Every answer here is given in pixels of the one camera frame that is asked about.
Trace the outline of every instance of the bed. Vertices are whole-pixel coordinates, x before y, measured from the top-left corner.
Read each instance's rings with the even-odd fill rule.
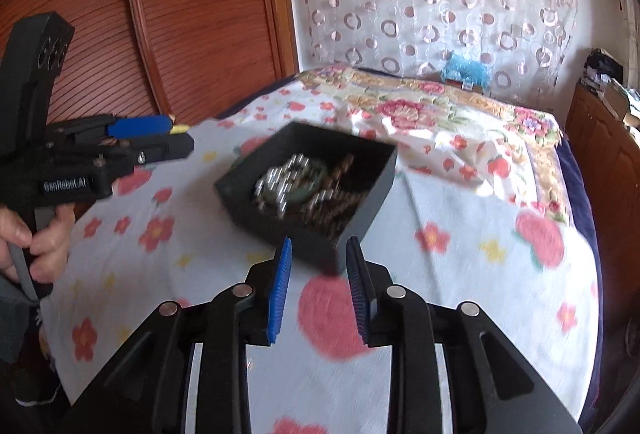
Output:
[[[68,268],[42,303],[72,402],[159,303],[209,301],[271,258],[273,248],[231,224],[213,184],[297,119],[398,144],[366,257],[429,301],[478,302],[576,419],[590,408],[599,261],[579,170],[552,116],[342,66],[302,73],[236,109],[190,130],[189,159],[121,179],[78,221]],[[561,255],[527,235],[540,227]],[[248,352],[254,432],[384,432],[389,360],[388,350],[363,348],[346,281],[295,263],[278,343]],[[442,371],[440,383],[446,396]]]

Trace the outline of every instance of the screw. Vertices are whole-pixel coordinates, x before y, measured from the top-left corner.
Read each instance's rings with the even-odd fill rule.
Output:
[[[163,302],[158,308],[158,311],[160,311],[160,314],[163,317],[171,317],[178,312],[178,305],[175,302],[169,300],[167,302]]]
[[[393,286],[389,286],[386,289],[386,294],[389,295],[392,299],[401,299],[406,296],[406,289],[404,289],[402,286],[396,286],[394,284]]]
[[[480,314],[480,308],[473,302],[463,302],[460,311],[468,317],[477,317]]]
[[[251,295],[251,293],[254,292],[254,289],[251,286],[249,286],[249,284],[238,284],[234,286],[234,288],[231,291],[236,297],[244,298]]]

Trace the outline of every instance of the black box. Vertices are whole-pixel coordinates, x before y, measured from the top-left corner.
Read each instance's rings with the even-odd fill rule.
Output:
[[[349,172],[352,191],[369,191],[351,218],[337,244],[303,223],[281,221],[258,211],[252,202],[256,181],[271,167],[282,165],[293,154],[320,159],[331,169],[347,154],[354,161]],[[318,267],[323,273],[340,274],[345,268],[346,242],[356,236],[362,240],[394,182],[395,145],[360,138],[352,134],[303,123],[289,123],[257,147],[241,163],[216,182],[216,190],[231,219],[238,226],[274,246],[286,236],[293,255]]]

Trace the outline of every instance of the finger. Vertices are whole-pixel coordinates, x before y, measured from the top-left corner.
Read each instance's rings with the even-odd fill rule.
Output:
[[[14,261],[4,240],[0,240],[0,276],[4,275],[13,282],[18,282],[18,274],[15,271]]]
[[[29,268],[31,278],[41,284],[49,284],[60,278],[62,272],[65,271],[67,252],[69,244],[68,240],[56,251],[41,255]]]
[[[31,244],[31,230],[17,213],[7,207],[0,207],[0,239],[21,248],[28,248]]]
[[[18,283],[18,272],[15,270],[15,266],[11,264],[8,268],[2,270],[2,274],[7,277],[11,282]]]
[[[73,205],[63,205],[56,208],[56,216],[49,225],[33,236],[30,252],[32,255],[43,255],[59,249],[68,241],[76,217]]]

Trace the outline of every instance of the sleeve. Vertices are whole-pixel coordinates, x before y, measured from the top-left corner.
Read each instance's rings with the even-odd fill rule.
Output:
[[[7,279],[0,276],[0,360],[14,364],[29,325],[31,303]]]

